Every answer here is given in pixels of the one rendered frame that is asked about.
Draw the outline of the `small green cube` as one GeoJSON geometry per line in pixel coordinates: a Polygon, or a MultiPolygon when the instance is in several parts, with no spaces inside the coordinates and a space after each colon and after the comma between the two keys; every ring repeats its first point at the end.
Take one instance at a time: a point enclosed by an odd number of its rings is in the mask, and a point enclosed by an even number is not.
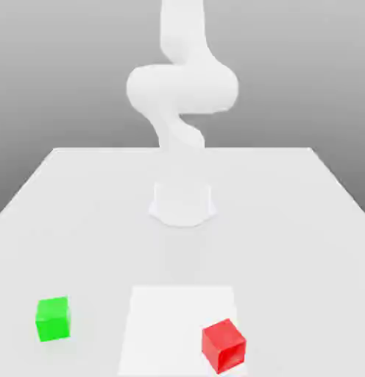
{"type": "Polygon", "coordinates": [[[38,301],[35,324],[41,342],[69,338],[71,312],[67,296],[38,301]]]}

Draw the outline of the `small red cube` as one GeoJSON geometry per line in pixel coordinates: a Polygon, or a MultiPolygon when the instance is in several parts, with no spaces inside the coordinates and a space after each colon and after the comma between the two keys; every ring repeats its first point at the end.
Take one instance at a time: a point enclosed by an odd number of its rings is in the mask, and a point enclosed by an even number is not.
{"type": "Polygon", "coordinates": [[[231,319],[202,329],[202,353],[216,374],[244,363],[247,340],[231,319]]]}

